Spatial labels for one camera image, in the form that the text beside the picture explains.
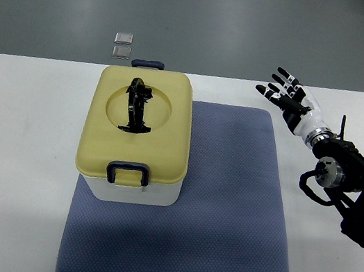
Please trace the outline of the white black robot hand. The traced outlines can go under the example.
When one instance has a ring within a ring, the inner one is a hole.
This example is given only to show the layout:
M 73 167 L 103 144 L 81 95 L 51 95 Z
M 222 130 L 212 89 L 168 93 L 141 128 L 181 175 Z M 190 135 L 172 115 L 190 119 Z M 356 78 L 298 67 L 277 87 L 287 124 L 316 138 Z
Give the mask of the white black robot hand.
M 282 111 L 282 117 L 293 135 L 312 148 L 321 137 L 332 136 L 322 118 L 322 111 L 311 91 L 282 67 L 273 74 L 273 83 L 257 85 L 256 90 Z

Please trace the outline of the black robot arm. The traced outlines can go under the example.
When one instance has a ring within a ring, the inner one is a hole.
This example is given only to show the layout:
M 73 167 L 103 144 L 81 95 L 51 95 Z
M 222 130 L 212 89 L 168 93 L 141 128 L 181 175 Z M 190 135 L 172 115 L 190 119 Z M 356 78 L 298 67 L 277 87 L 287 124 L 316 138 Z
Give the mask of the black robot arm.
M 344 139 L 345 121 L 339 134 L 318 128 L 306 137 L 318 162 L 300 176 L 299 188 L 319 205 L 334 206 L 342 217 L 341 233 L 364 248 L 364 157 Z

